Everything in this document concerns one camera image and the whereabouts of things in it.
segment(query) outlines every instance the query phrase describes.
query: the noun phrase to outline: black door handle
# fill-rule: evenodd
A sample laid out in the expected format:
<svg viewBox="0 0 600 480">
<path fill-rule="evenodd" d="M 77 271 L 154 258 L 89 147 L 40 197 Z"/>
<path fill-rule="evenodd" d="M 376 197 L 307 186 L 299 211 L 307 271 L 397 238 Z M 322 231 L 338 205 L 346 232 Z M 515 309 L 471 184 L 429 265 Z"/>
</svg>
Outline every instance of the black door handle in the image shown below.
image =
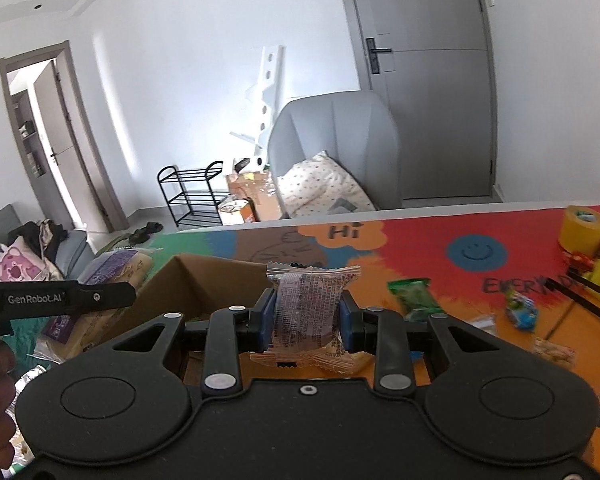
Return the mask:
<svg viewBox="0 0 600 480">
<path fill-rule="evenodd" d="M 394 50 L 392 48 L 376 48 L 376 38 L 366 38 L 366 50 L 369 52 L 369 65 L 371 65 L 371 73 L 380 73 L 380 63 L 378 54 L 390 54 Z"/>
</svg>

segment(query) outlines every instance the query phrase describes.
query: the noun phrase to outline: white polka dot pillow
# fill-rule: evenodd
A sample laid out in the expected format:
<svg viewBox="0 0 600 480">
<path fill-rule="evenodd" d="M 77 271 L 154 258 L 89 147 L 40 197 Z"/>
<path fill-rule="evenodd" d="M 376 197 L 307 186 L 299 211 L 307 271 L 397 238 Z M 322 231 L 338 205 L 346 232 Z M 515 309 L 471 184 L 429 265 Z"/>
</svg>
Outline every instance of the white polka dot pillow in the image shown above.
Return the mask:
<svg viewBox="0 0 600 480">
<path fill-rule="evenodd" d="M 376 210 L 355 179 L 327 152 L 294 164 L 278 178 L 278 192 L 290 217 Z"/>
</svg>

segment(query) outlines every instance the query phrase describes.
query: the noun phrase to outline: black metal rack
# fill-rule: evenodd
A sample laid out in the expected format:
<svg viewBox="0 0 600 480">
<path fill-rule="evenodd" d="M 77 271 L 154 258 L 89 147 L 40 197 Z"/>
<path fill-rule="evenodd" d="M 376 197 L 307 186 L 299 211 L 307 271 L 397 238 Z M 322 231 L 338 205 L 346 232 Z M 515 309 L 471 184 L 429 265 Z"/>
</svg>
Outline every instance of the black metal rack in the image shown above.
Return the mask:
<svg viewBox="0 0 600 480">
<path fill-rule="evenodd" d="M 221 174 L 222 160 L 212 162 L 203 170 L 179 170 L 176 166 L 167 166 L 158 172 L 160 191 L 177 227 L 222 225 L 218 206 L 229 192 L 211 187 L 211 180 Z M 206 189 L 187 189 L 186 184 L 190 182 L 204 182 Z M 169 198 L 164 189 L 165 184 L 178 184 L 180 192 Z M 180 212 L 174 211 L 174 206 L 183 206 L 186 212 L 180 216 Z"/>
</svg>

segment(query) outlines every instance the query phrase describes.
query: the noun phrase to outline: cartoon face drawing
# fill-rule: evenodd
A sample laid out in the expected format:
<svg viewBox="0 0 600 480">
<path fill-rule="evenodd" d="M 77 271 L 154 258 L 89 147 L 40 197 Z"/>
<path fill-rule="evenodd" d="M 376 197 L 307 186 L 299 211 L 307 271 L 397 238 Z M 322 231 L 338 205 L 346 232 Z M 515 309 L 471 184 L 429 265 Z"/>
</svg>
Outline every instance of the cartoon face drawing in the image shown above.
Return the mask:
<svg viewBox="0 0 600 480">
<path fill-rule="evenodd" d="M 0 262 L 0 281 L 29 282 L 42 270 L 17 247 L 10 247 Z"/>
</svg>

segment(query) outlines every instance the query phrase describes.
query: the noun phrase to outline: pink bear bag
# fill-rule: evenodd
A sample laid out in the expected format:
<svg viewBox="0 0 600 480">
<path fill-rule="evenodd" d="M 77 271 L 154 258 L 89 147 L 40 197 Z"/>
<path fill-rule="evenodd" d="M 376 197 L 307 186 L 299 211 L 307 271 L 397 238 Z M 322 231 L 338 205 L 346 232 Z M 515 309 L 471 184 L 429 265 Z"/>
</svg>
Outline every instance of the pink bear bag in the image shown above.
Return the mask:
<svg viewBox="0 0 600 480">
<path fill-rule="evenodd" d="M 49 279 L 45 263 L 19 236 L 10 247 L 0 244 L 0 282 L 42 282 Z"/>
</svg>

